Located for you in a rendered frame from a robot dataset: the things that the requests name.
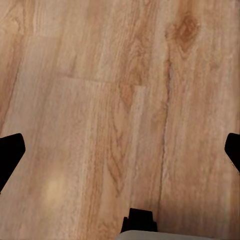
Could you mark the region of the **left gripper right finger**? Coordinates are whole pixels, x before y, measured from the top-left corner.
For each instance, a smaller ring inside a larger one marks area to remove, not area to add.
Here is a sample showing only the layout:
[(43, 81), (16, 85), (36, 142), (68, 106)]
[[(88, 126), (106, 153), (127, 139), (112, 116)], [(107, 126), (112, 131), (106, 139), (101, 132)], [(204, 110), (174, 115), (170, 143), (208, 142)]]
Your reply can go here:
[(225, 143), (225, 152), (240, 173), (240, 134), (228, 134)]

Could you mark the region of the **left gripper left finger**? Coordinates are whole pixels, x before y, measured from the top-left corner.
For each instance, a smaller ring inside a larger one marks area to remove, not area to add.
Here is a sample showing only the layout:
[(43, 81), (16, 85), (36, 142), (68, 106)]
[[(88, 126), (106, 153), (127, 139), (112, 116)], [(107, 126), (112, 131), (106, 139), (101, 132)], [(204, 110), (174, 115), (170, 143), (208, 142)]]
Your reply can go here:
[(25, 152), (25, 142), (21, 133), (0, 138), (0, 192)]

